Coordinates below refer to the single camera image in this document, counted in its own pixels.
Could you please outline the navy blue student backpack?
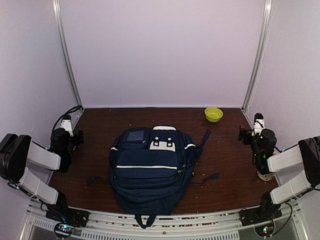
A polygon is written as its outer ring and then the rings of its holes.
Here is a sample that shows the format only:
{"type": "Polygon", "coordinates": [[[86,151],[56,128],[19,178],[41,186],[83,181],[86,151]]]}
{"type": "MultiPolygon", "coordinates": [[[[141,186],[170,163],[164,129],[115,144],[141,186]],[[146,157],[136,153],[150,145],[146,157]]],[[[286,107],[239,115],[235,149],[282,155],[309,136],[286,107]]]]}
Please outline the navy blue student backpack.
{"type": "Polygon", "coordinates": [[[191,184],[194,168],[211,135],[196,145],[173,126],[128,128],[109,152],[108,178],[117,204],[146,229],[170,215],[191,184]]]}

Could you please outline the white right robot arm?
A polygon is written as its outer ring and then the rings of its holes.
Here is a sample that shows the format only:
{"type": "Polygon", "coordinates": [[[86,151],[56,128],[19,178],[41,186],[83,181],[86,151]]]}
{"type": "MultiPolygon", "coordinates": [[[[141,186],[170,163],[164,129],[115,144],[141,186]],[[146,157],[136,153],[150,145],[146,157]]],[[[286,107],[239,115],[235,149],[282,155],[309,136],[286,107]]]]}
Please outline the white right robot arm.
{"type": "Polygon", "coordinates": [[[270,175],[302,164],[303,170],[285,184],[264,193],[256,210],[259,220],[268,220],[284,202],[314,190],[320,184],[320,137],[300,140],[296,145],[274,154],[277,138],[263,126],[239,127],[238,140],[252,150],[252,164],[261,175],[270,175]]]}

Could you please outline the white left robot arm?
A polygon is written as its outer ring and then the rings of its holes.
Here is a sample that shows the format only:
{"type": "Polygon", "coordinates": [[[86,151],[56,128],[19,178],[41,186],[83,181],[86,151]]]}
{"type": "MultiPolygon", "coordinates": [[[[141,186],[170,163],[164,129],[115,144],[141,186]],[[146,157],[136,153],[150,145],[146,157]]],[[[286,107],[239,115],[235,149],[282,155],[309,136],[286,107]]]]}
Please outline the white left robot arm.
{"type": "Polygon", "coordinates": [[[0,142],[0,176],[14,188],[36,197],[52,208],[52,213],[61,222],[72,218],[66,196],[50,187],[36,176],[30,167],[66,173],[72,164],[75,147],[84,143],[84,133],[77,134],[58,128],[50,138],[50,148],[32,140],[29,135],[8,133],[0,142]]]}

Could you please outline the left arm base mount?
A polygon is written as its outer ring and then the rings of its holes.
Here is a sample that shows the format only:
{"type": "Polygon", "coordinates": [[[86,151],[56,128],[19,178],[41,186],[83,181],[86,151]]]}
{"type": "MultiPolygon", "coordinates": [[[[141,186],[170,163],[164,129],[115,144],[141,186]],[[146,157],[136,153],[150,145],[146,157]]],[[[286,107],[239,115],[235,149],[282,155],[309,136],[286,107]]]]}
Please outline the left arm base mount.
{"type": "Polygon", "coordinates": [[[46,218],[76,228],[87,226],[90,213],[86,210],[69,207],[67,198],[62,192],[58,192],[57,200],[54,204],[46,203],[43,200],[40,200],[40,202],[47,208],[46,218]]]}

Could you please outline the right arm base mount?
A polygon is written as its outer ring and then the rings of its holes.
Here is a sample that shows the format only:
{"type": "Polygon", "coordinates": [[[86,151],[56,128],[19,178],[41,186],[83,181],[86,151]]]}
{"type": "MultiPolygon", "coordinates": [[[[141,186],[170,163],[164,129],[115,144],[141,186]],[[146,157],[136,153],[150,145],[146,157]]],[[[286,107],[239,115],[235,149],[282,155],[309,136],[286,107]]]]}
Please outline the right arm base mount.
{"type": "Polygon", "coordinates": [[[282,216],[280,210],[282,203],[274,203],[271,192],[268,191],[261,196],[260,205],[250,209],[242,209],[238,212],[242,226],[255,225],[271,221],[273,218],[282,216]]]}

